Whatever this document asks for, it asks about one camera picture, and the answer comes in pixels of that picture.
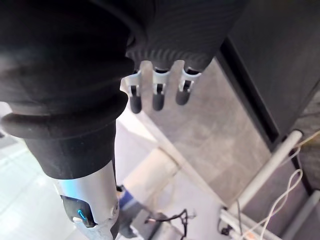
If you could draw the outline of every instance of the blue object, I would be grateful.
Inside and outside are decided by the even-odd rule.
[[[86,216],[84,215],[84,213],[79,209],[78,210],[78,214],[80,215],[80,217],[83,219],[83,220],[87,220]]]

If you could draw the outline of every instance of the black wire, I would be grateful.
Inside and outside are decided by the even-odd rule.
[[[166,219],[154,219],[157,222],[163,223],[163,222],[170,222],[171,220],[174,219],[180,219],[181,223],[183,225],[183,236],[181,237],[180,240],[183,240],[185,237],[187,237],[187,233],[188,233],[188,211],[187,209],[183,209],[183,211],[178,214],[178,215],[173,215],[172,217],[166,218]]]
[[[239,203],[239,200],[237,199],[236,200],[236,205],[238,207],[238,220],[239,220],[239,228],[240,228],[240,234],[241,236],[244,234],[242,232],[242,223],[241,223],[241,212],[240,212],[240,203]]]

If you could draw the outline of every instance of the electrical cable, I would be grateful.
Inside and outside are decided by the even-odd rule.
[[[291,186],[291,182],[294,178],[294,176],[297,174],[297,173],[300,173],[299,175],[299,178],[296,180],[296,182]],[[254,225],[252,228],[250,228],[249,230],[247,230],[243,235],[241,235],[239,237],[238,240],[242,240],[246,237],[246,235],[250,234],[254,229],[258,228],[261,224],[264,223],[264,226],[263,226],[263,229],[262,229],[262,232],[261,232],[261,235],[260,235],[260,240],[263,240],[263,237],[264,237],[264,234],[265,234],[265,231],[266,231],[266,228],[267,228],[267,225],[271,219],[272,216],[274,216],[275,214],[277,214],[283,207],[284,205],[286,204],[287,200],[288,200],[288,196],[289,196],[289,193],[299,184],[299,182],[301,181],[302,179],[302,176],[303,176],[303,171],[301,169],[297,169],[296,171],[293,172],[293,174],[290,176],[289,178],[289,182],[288,182],[288,185],[287,185],[287,189],[286,191],[281,194],[277,199],[276,201],[274,202],[274,204],[272,205],[272,208],[268,214],[268,216],[266,218],[264,218],[263,220],[261,220],[260,222],[258,222],[256,225]],[[274,211],[274,209],[276,208],[277,204],[282,200],[283,202],[281,203],[281,205]]]
[[[171,220],[174,219],[180,219],[181,223],[183,225],[183,236],[181,237],[180,240],[184,239],[185,237],[187,237],[187,233],[188,233],[188,219],[191,219],[195,216],[189,216],[188,215],[188,211],[187,209],[183,209],[183,211],[178,214],[178,215],[173,215],[172,217],[169,218],[165,218],[165,219],[155,219],[155,218],[149,218],[146,222],[152,220],[152,221],[156,221],[159,223],[163,223],[163,222],[170,222]]]
[[[278,166],[278,168],[284,166],[287,162],[289,162],[289,161],[292,160],[294,157],[296,157],[296,156],[300,153],[300,151],[301,151],[301,147],[299,146],[293,154],[291,154],[286,160],[284,160],[284,161]]]
[[[297,173],[300,173],[300,176],[299,176],[298,180],[291,186],[292,179],[294,178],[294,176],[295,176]],[[264,226],[263,226],[263,228],[262,228],[261,235],[260,235],[260,240],[263,240],[263,238],[264,238],[264,234],[265,234],[265,231],[266,231],[266,229],[267,229],[268,223],[270,222],[270,219],[271,219],[271,217],[273,216],[273,211],[274,211],[274,209],[276,208],[277,204],[278,204],[284,197],[286,198],[285,201],[287,201],[289,193],[290,193],[293,189],[295,189],[295,187],[299,184],[299,182],[300,182],[301,179],[302,179],[302,176],[303,176],[303,172],[302,172],[301,169],[297,169],[297,170],[294,171],[294,173],[291,175],[291,177],[290,177],[290,179],[289,179],[289,183],[288,183],[289,189],[287,188],[287,190],[286,190],[281,196],[279,196],[279,197],[277,198],[277,200],[274,202],[274,204],[273,204],[273,206],[272,206],[272,208],[271,208],[271,210],[270,210],[270,212],[269,212],[269,215],[268,215],[268,217],[267,217],[267,219],[266,219],[266,221],[265,221],[265,223],[264,223]]]
[[[316,131],[314,134],[311,136],[307,137],[305,140],[299,142],[297,145],[295,145],[296,148],[301,147],[302,145],[305,145],[306,143],[310,142],[312,139],[317,137],[320,134],[320,130]]]

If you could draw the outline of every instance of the robotic hand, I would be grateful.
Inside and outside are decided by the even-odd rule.
[[[178,104],[185,104],[194,82],[188,70],[199,73],[210,63],[245,2],[163,1],[168,7],[151,0],[0,2],[0,101],[12,109],[1,124],[9,134],[25,140],[45,174],[54,180],[66,214],[89,239],[112,240],[118,233],[114,142],[116,118],[128,100],[120,91],[121,78],[139,71],[140,61],[151,60],[154,108],[160,110],[168,81],[162,75],[173,61],[185,60],[191,68],[186,65],[187,77],[178,90],[180,95],[185,91],[185,96],[177,96]],[[181,6],[189,10],[180,11]],[[125,14],[129,7],[137,10],[133,15],[144,28],[154,23],[156,31],[148,32],[149,45],[144,46],[143,27]],[[210,18],[202,10],[211,10]],[[168,32],[176,38],[170,40],[158,30],[164,25],[161,21],[174,17],[175,11],[181,14],[181,21]],[[191,18],[197,19],[197,24],[192,21],[191,30],[183,30],[184,21]],[[208,37],[210,31],[219,34]],[[145,52],[135,50],[138,43]],[[158,46],[161,54],[154,55],[151,45]],[[195,54],[197,46],[208,54]],[[140,97],[139,82],[128,84],[132,86],[130,96]],[[139,112],[141,99],[136,102],[135,111]]]

